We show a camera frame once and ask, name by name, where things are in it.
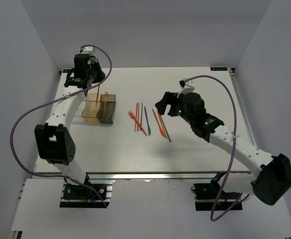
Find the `orange knife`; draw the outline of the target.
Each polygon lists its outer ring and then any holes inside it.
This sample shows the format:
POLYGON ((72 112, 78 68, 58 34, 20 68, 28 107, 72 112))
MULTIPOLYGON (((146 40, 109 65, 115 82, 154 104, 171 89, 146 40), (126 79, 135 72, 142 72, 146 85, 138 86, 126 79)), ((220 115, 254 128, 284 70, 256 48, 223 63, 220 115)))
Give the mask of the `orange knife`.
POLYGON ((159 119, 159 122, 160 122, 160 127, 161 127, 160 133, 161 133, 161 135, 163 137, 165 137, 166 139, 168 139, 167 133, 166 133, 166 130, 165 130, 165 127, 164 127, 164 124, 163 124, 163 120, 161 118, 161 115, 159 113, 157 113, 157 116, 158 116, 158 119, 159 119))

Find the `orange spoon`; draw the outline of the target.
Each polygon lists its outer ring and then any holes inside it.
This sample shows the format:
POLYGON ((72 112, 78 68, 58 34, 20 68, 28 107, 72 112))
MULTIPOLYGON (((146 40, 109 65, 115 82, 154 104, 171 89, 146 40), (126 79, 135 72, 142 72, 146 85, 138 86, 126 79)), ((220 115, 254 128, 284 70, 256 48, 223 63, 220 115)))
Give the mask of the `orange spoon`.
POLYGON ((97 94, 96 94, 96 103, 95 103, 95 107, 97 107, 97 104, 98 104, 98 98, 99 98, 99 91, 100 91, 100 85, 98 86, 97 88, 97 94))

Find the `orange fork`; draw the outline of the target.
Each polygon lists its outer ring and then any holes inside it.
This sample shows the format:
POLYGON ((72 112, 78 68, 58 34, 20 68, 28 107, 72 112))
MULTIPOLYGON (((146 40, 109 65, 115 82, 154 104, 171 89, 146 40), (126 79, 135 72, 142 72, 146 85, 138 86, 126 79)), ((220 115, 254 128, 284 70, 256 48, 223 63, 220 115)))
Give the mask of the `orange fork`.
POLYGON ((109 92, 104 93, 104 107, 103 107, 103 118, 106 116, 107 101, 109 99, 109 92))

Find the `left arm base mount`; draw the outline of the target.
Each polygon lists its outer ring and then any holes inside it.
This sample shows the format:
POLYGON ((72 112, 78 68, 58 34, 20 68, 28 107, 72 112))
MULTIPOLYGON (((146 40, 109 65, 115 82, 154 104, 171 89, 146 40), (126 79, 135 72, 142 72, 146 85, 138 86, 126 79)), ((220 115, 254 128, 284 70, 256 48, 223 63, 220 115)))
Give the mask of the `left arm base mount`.
POLYGON ((93 187, 99 196, 91 189, 80 186, 64 180, 59 207, 60 208, 85 208, 85 209, 104 209, 106 208, 112 196, 113 181, 93 180, 88 181, 90 187, 93 187))

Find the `red-orange knife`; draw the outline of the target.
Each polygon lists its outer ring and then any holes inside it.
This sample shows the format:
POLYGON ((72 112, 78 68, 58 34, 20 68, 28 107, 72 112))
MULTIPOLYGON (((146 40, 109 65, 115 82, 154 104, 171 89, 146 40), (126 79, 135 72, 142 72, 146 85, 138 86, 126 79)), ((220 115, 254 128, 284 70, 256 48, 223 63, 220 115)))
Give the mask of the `red-orange knife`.
POLYGON ((158 117, 157 117, 157 115, 156 115, 154 109, 152 109, 152 113, 153 113, 154 118, 155 118, 155 120, 156 120, 156 123, 157 123, 157 125, 158 125, 158 129, 159 129, 159 131, 161 132, 161 131, 162 131, 161 124, 160 124, 160 122, 159 122, 159 120, 158 120, 158 117))

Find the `red-orange fork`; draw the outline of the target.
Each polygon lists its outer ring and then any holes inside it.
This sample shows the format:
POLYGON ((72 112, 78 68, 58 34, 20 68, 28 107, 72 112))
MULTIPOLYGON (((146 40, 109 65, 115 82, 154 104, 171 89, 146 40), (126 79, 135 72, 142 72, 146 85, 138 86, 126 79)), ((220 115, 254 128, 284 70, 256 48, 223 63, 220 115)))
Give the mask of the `red-orange fork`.
POLYGON ((136 117, 133 114, 133 112, 132 111, 128 111, 128 114, 129 114, 130 118, 132 118, 135 121, 135 123, 137 124, 138 128, 141 129, 141 131, 144 133, 144 135, 147 136, 146 131, 143 129, 141 124, 138 122, 138 120, 136 119, 136 117))

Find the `blue plastic knife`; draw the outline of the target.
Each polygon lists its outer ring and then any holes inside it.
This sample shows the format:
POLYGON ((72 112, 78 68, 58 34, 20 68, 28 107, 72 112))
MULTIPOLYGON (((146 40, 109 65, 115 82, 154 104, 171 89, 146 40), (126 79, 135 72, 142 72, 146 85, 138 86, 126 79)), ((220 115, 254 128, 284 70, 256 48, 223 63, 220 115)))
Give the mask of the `blue plastic knife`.
POLYGON ((148 131, 148 135, 150 136, 151 135, 151 129, 150 129, 148 116, 147 116, 147 110, 146 110, 145 106, 144 106, 144 111, 145 111, 145 119, 146 119, 147 131, 148 131))

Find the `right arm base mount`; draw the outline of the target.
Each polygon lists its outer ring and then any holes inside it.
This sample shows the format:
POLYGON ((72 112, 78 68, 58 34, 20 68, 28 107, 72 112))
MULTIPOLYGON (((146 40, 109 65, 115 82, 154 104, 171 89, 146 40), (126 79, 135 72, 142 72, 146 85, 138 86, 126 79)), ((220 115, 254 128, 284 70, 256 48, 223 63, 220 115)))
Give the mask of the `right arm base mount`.
MULTIPOLYGON (((194 193, 195 209, 196 211, 211 211, 220 185, 218 181, 225 172, 218 172, 209 183, 195 183, 190 188, 194 193)), ((238 198, 239 193, 226 193, 222 191, 221 196, 217 202, 216 211, 224 211, 238 198)))

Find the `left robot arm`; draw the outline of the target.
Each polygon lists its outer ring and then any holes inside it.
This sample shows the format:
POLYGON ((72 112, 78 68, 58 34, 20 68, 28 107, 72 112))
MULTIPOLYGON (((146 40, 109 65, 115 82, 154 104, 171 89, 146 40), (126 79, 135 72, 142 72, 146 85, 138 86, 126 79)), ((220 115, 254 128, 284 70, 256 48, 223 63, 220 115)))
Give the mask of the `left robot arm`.
POLYGON ((91 186, 85 182, 87 173, 75 160, 76 146, 70 135, 70 125, 87 93, 74 93, 104 78, 105 74, 93 53, 76 54, 74 68, 67 73, 63 88, 65 99, 59 101, 50 118, 34 130, 39 157, 58 168, 66 176, 67 183, 77 181, 74 193, 81 199, 90 196, 91 186))

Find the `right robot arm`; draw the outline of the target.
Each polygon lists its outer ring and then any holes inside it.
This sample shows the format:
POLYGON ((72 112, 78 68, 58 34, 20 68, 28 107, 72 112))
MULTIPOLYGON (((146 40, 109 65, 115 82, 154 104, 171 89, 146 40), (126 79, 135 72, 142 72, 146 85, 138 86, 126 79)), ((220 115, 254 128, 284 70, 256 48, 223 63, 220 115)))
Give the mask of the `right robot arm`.
POLYGON ((236 136, 217 117, 207 113, 204 100, 198 93, 178 94, 165 92, 155 104, 160 115, 179 116, 191 127, 196 136, 224 150, 249 169, 236 176, 219 172, 210 181, 209 190, 218 199, 228 193, 256 196, 267 205, 274 205, 291 188, 291 163, 284 154, 273 155, 236 136))

